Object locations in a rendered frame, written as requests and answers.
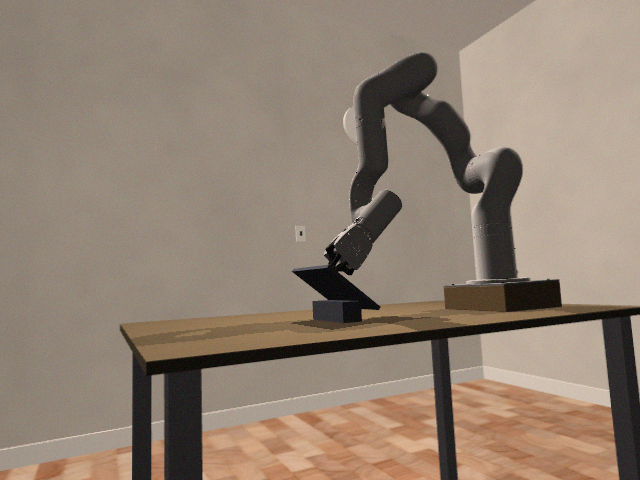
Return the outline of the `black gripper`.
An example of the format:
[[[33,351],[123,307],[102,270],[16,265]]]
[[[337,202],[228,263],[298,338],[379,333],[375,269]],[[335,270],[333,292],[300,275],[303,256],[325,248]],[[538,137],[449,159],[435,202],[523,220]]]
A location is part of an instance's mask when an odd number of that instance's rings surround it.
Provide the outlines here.
[[[354,270],[358,270],[363,264],[372,246],[372,238],[366,230],[356,225],[350,225],[326,248],[329,255],[328,265],[337,272],[352,275]],[[336,266],[338,261],[340,263]]]

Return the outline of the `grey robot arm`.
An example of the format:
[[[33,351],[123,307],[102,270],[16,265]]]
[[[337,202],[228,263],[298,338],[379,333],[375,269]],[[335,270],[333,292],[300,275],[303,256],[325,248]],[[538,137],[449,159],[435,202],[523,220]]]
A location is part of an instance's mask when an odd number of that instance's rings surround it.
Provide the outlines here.
[[[422,92],[435,79],[437,71],[432,55],[415,53],[367,78],[356,88],[354,114],[359,166],[349,195],[352,225],[366,230],[373,244],[402,208],[400,198],[389,190],[381,190],[372,200],[374,187],[388,168],[384,107],[390,104],[421,122],[436,137],[462,190],[471,194],[483,192],[472,211],[477,280],[482,281],[466,284],[530,281],[517,276],[511,219],[512,200],[523,174],[521,158],[508,147],[475,155],[470,130],[455,108]],[[518,279],[499,280],[514,278]]]

